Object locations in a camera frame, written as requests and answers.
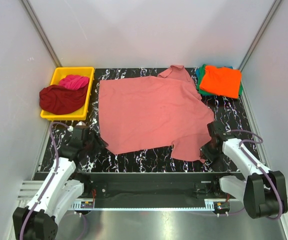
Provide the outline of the salmon pink t shirt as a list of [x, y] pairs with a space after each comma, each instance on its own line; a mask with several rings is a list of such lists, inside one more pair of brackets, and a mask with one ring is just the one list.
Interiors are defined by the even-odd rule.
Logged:
[[98, 120], [113, 154], [171, 146], [173, 159], [194, 162], [211, 140], [214, 113], [185, 67], [172, 65], [157, 76], [102, 80]]

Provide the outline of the yellow plastic bin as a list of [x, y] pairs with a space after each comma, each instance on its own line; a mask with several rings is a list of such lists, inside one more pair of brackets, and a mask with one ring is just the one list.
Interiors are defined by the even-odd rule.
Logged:
[[88, 113], [88, 106], [91, 96], [92, 84], [94, 80], [95, 69], [93, 67], [58, 67], [55, 69], [49, 86], [59, 85], [61, 79], [67, 75], [80, 75], [89, 78], [88, 91], [85, 99], [85, 104], [78, 110], [63, 115], [56, 115], [41, 109], [40, 117], [48, 121], [77, 121], [85, 120]]

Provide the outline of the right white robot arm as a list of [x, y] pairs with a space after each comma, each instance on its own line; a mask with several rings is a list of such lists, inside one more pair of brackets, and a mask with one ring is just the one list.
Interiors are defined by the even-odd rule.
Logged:
[[238, 138], [222, 143], [208, 142], [201, 147], [203, 157], [229, 157], [245, 178], [227, 175], [211, 185], [212, 195], [223, 198], [229, 194], [243, 203], [252, 219], [269, 218], [278, 220], [288, 211], [285, 176], [281, 171], [272, 171], [261, 163]]

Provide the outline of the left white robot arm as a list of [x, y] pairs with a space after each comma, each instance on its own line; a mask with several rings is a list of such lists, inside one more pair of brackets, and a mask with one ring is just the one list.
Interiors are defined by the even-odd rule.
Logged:
[[73, 137], [57, 151], [55, 162], [41, 187], [25, 207], [12, 215], [17, 240], [54, 240], [59, 223], [78, 198], [95, 196], [91, 179], [76, 169], [85, 157], [98, 155], [107, 143], [96, 133]]

